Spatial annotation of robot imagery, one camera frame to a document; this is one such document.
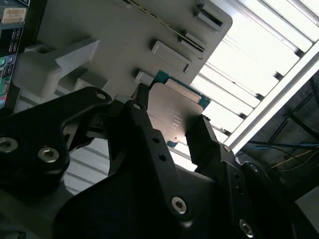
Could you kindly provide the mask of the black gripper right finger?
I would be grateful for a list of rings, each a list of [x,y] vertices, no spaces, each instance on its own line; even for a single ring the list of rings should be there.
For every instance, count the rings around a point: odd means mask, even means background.
[[[285,239],[287,211],[275,179],[255,160],[238,163],[233,151],[219,143],[205,116],[186,133],[196,172],[215,182],[214,209],[230,237]]]

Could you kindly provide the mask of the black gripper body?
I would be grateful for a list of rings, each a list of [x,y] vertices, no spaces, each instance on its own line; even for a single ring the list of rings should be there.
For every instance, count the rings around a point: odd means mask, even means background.
[[[316,239],[317,231],[298,213],[289,218],[263,204],[231,219],[226,193],[203,175],[178,169],[186,197],[163,205],[156,185],[126,168],[79,193],[58,212],[56,239]]]

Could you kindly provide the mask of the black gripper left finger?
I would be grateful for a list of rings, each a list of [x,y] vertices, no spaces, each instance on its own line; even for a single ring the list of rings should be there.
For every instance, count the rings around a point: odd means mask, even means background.
[[[86,144],[93,131],[108,140],[108,177],[131,168],[156,185],[163,205],[185,198],[163,135],[148,117],[148,96],[144,84],[125,103],[86,87],[2,118],[0,185],[29,194],[53,191],[70,164],[70,151]]]

